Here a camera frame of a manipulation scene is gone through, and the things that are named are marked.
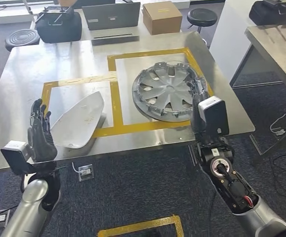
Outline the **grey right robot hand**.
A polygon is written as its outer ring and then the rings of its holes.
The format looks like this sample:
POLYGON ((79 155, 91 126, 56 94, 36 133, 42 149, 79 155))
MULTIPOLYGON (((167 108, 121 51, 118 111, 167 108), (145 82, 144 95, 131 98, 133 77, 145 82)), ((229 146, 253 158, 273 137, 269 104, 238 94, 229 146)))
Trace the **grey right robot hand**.
POLYGON ((192 112, 190 118, 191 126, 195 134, 199 134, 204 130, 205 122, 200 117, 198 104, 209 98, 207 85, 204 77, 199 77, 189 83, 192 96, 192 112))

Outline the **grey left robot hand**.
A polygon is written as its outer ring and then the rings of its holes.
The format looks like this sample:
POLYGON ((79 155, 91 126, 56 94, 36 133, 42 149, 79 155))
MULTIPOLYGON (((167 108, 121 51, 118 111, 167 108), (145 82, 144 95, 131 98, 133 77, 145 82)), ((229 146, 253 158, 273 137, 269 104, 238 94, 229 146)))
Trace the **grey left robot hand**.
POLYGON ((57 155, 51 133, 51 115, 41 98, 35 100, 31 107, 27 134, 34 162, 51 161, 57 155))

